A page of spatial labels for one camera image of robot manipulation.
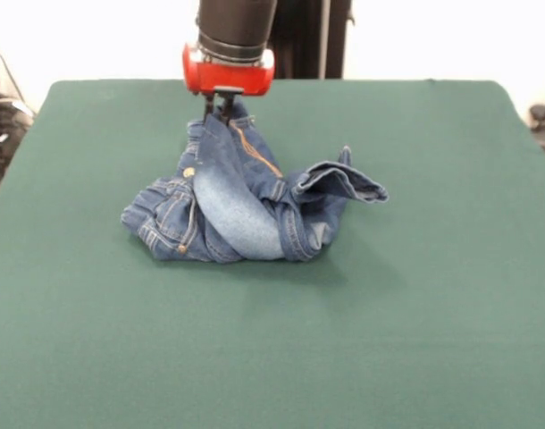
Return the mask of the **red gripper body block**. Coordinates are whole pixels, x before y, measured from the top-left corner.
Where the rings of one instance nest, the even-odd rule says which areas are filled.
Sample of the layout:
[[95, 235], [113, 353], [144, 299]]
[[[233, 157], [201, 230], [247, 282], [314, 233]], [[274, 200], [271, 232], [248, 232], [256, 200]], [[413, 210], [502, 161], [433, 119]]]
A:
[[274, 53], [265, 49], [255, 63], [227, 63], [206, 55], [198, 45], [186, 44], [182, 51], [186, 88], [194, 94], [233, 93], [264, 96], [273, 81]]

